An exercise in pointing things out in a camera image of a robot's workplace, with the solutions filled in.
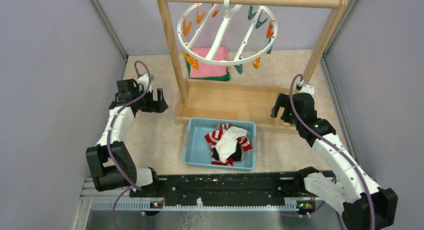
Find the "light blue plastic basket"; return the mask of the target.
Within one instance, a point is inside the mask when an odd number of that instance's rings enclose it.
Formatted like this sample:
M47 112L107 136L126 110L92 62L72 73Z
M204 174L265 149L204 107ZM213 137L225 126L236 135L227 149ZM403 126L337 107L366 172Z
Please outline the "light blue plastic basket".
M193 167L249 172L256 166L256 135L253 122L192 118L183 162Z

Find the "red white striped sock back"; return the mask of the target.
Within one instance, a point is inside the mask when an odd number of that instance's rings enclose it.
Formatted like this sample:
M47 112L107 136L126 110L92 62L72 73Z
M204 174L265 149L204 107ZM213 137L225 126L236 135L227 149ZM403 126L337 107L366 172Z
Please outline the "red white striped sock back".
M227 129L218 129L214 132L208 133L204 136L205 140L209 144L211 151L215 150L216 144L221 140L222 136L227 132ZM243 151L252 150L252 145L246 136L237 138L237 142Z

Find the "red white striped sock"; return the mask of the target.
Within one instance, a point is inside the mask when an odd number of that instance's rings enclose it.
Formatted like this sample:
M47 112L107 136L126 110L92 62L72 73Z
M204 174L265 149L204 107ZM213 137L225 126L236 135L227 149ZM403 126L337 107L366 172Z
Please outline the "red white striped sock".
M233 160L231 158L227 159L225 162L222 162L220 160L216 160L214 158L211 159L212 165L221 165L221 166L233 166Z
M216 144L221 140L222 136L227 132L227 129L218 129L214 132L208 133L204 136L205 140L209 144L211 151L215 150ZM252 145L246 136L237 138L237 142L243 151L252 150Z

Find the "black sock back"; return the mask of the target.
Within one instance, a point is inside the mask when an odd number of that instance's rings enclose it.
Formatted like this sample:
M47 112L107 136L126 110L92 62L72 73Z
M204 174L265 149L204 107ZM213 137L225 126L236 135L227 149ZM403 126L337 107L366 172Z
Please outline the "black sock back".
M230 157L226 160L226 163L233 163L233 162L239 162L242 160L242 151L240 149L237 149ZM220 161L219 154L217 150L215 149L212 152L212 159L215 161Z

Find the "grey striped cuff sock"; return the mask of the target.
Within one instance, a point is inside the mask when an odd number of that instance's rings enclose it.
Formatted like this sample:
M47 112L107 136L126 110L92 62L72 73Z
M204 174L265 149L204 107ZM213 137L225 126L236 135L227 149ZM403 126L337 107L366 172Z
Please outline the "grey striped cuff sock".
M219 123L216 126L216 130L228 130L230 127L232 127L233 124L232 123Z

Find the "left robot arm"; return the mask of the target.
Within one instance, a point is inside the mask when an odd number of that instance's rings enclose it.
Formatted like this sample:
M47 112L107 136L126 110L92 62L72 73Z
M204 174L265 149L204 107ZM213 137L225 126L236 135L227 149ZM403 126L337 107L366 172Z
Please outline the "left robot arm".
M156 90L157 99L154 99L152 80L144 74L136 80L117 82L117 93L109 106L108 122L101 138L85 152L97 191L127 186L151 197L160 191L154 170L137 168L124 143L137 112L162 113L168 109L161 88Z

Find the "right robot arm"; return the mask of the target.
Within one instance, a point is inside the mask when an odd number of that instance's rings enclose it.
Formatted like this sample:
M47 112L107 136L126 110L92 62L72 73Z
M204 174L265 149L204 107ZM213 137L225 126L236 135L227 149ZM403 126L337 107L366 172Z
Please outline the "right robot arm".
M296 194L312 193L322 198L342 217L347 229L383 229L394 223L398 196L391 188L382 188L358 165L343 146L336 130L317 117L315 101L309 93L292 96L279 94L271 110L276 118L293 124L301 138L331 167L337 182L322 172L307 167L297 172L293 182Z

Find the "wooden hanger rack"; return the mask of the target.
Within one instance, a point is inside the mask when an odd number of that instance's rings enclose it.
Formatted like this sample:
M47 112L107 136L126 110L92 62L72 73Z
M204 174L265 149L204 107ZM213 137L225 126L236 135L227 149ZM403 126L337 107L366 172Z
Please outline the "wooden hanger rack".
M207 16L211 17L218 5L223 5L225 14L223 22L217 31L214 43L204 57L200 57L191 50L197 36L193 36L190 42L185 43L183 33L183 20L179 20L176 28L173 27L169 3L191 3L193 8L203 4L210 4L211 9ZM243 5L258 6L258 12L267 12L272 19L273 33L267 37L268 44L261 49L260 57L268 52L275 43L278 35L278 22L274 18L270 7L294 7L294 8L317 8L330 9L328 19L322 29L319 39L303 72L305 81L309 81L321 59L325 49L332 38L336 27L347 8L349 0L157 0L159 13L162 20L170 58L173 65L174 75L179 90L178 105L176 108L176 122L188 122L192 118L224 119L231 121L251 121L260 129L267 132L294 133L292 124L282 120L271 118L271 108L279 93L288 93L289 89L281 86L258 85L247 83L229 83L210 80L191 80L183 77L180 64L178 46L200 62L217 66L233 66L252 62L256 56L252 55L242 60L241 56L245 45L249 41L252 31L259 28L263 22L259 15L255 15L250 27L241 43L235 61L215 61L214 56L218 44L222 41L225 31L232 17Z

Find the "orange clothespin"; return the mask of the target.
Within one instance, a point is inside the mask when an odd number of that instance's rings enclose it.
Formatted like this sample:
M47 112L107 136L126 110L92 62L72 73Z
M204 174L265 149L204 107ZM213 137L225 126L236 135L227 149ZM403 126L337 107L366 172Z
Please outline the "orange clothespin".
M184 58L187 60L187 62L195 69L199 69L199 63L196 58L194 58L192 55L188 54L186 51L181 52Z
M260 64L261 64L261 56L260 56L260 54L261 54L261 51L257 51L257 53L255 54L256 58L252 61L252 66L255 69L258 69L260 67Z
M183 29L183 35L185 37L189 35L191 27L192 27L192 21L188 21L186 17L183 17L182 29Z

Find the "teal clothespin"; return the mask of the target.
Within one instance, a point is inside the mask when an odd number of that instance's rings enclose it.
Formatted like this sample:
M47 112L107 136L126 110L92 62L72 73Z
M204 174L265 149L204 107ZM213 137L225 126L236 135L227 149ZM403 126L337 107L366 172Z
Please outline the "teal clothespin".
M239 56L238 60L242 60L244 59L243 56ZM237 65L233 65L234 69L237 71L238 74L243 74L243 64L237 64Z

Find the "pink folded cloth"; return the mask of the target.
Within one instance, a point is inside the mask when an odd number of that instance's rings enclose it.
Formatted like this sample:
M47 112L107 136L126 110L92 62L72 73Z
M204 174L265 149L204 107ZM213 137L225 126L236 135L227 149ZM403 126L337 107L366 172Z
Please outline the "pink folded cloth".
M201 57L206 57L208 52L210 51L210 47L193 47L191 49L193 52L197 53ZM228 61L229 60L229 51L227 47L221 46L219 47L216 55L214 57L215 61ZM223 77L227 75L227 67L226 66L217 66L210 65L204 62L198 61L198 69L194 69L190 67L191 78L216 78Z

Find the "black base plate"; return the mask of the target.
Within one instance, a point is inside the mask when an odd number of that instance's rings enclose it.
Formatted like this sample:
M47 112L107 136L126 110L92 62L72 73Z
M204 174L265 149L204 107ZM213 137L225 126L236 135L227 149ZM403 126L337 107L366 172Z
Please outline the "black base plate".
M311 200L295 183L294 171L227 174L159 175L152 186L129 193L131 198L158 198L166 206L284 206L289 199Z

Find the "aluminium rail frame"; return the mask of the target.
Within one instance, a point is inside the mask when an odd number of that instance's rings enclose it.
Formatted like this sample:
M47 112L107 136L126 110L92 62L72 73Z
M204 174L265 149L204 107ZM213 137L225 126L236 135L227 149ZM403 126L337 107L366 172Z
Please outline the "aluminium rail frame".
M294 211L301 217L325 202L341 214L347 229L382 229L394 223L398 196L364 176L368 191L351 196L354 177L339 178L329 171L247 174L159 175L140 190L112 184L103 191L86 179L80 197L99 209L158 211Z

